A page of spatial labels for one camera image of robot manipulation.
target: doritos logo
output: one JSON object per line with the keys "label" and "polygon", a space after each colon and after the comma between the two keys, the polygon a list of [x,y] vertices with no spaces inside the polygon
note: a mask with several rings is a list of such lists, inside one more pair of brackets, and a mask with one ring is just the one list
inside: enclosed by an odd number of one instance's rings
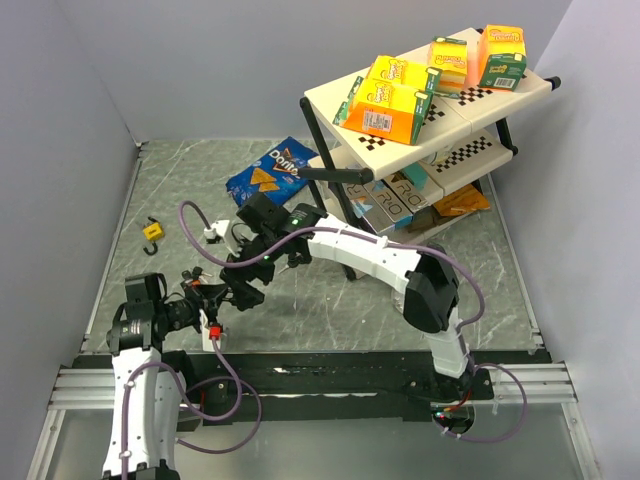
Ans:
{"label": "doritos logo", "polygon": [[285,148],[282,152],[279,150],[271,150],[269,156],[276,161],[276,164],[273,166],[275,172],[289,173],[296,178],[300,178],[298,177],[298,166],[288,148]]}

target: blue chip bag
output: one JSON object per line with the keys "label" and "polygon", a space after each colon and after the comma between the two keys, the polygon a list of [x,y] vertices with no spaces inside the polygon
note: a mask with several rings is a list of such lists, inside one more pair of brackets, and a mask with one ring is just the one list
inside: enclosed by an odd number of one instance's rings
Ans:
{"label": "blue chip bag", "polygon": [[317,155],[287,137],[249,168],[231,177],[226,184],[227,192],[239,207],[257,192],[264,192],[275,204],[284,205],[307,184],[306,179],[298,177],[298,168],[306,167]]}

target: black base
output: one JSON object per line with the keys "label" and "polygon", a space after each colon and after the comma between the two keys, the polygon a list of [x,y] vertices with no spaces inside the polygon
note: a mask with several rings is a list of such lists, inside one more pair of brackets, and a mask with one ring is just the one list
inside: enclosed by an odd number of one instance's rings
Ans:
{"label": "black base", "polygon": [[[526,351],[472,353],[477,363],[551,363],[546,350],[537,350],[533,355]],[[435,373],[428,351],[229,353],[225,358],[240,378],[262,395],[264,420],[431,421],[431,403],[456,402],[464,394],[458,381]],[[198,379],[226,374],[214,354],[193,354],[189,359]],[[111,368],[111,356],[80,355],[73,368]],[[493,398],[487,380],[487,371],[472,379],[471,399]],[[206,392],[206,413],[219,415],[231,407],[235,385],[223,385],[222,389],[214,385]],[[192,401],[199,402],[198,392],[194,393]],[[248,396],[233,421],[254,421],[256,413],[256,403]]]}

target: yellow object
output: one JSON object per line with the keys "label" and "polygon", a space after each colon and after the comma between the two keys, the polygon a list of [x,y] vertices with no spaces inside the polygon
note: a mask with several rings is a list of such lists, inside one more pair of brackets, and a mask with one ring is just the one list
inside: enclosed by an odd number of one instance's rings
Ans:
{"label": "yellow object", "polygon": [[476,210],[489,210],[489,201],[473,185],[447,195],[433,204],[443,217],[457,217]]}
{"label": "yellow object", "polygon": [[522,28],[487,25],[478,42],[478,85],[515,90],[526,66]]}
{"label": "yellow object", "polygon": [[265,172],[261,168],[256,167],[254,168],[253,173],[251,174],[250,183],[251,185],[255,185],[256,183],[269,183],[269,182],[275,182],[275,181],[276,179],[274,177],[269,175],[267,172]]}
{"label": "yellow object", "polygon": [[467,42],[448,37],[434,37],[427,57],[429,67],[442,70],[437,92],[459,93],[467,78]]}
{"label": "yellow object", "polygon": [[151,243],[164,237],[164,230],[162,229],[162,225],[158,222],[153,222],[152,224],[144,227],[142,229],[142,233],[144,233],[146,239]]}
{"label": "yellow object", "polygon": [[417,90],[427,88],[428,76],[426,65],[388,55],[379,55],[367,73],[367,78],[407,85]]}
{"label": "yellow object", "polygon": [[267,182],[261,183],[258,190],[260,190],[261,192],[273,192],[274,190],[280,190],[280,187],[278,187],[275,183]]}
{"label": "yellow object", "polygon": [[431,105],[439,70],[427,69],[425,91],[377,78],[358,77],[333,123],[350,130],[414,145]]}

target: shelf tier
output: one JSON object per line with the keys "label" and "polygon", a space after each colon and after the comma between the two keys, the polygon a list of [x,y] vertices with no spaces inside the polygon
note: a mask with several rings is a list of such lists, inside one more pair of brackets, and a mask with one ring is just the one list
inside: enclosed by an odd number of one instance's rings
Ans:
{"label": "shelf tier", "polygon": [[[338,169],[348,168],[356,162],[350,150],[343,145],[331,150],[331,157]],[[439,165],[423,165],[429,180],[420,193],[429,205],[433,205],[445,195],[474,182],[512,158],[511,150],[503,147],[488,131],[472,133],[454,144],[446,162]],[[312,158],[309,166],[324,167],[320,156]],[[329,195],[326,182],[318,183],[323,196],[327,198]]]}
{"label": "shelf tier", "polygon": [[[480,34],[469,28],[452,35],[466,40],[469,55],[468,83],[477,84],[476,50]],[[400,58],[425,63],[429,45],[417,48]],[[538,101],[551,93],[552,85],[531,70],[518,84],[515,92],[500,92],[467,86],[459,99],[434,97],[416,145],[404,145],[333,125],[333,118],[351,89],[357,76],[365,76],[368,68],[326,83],[305,92],[320,121],[353,158],[369,167],[376,179],[381,179],[428,155],[457,143],[461,138],[479,132],[484,127]]]}

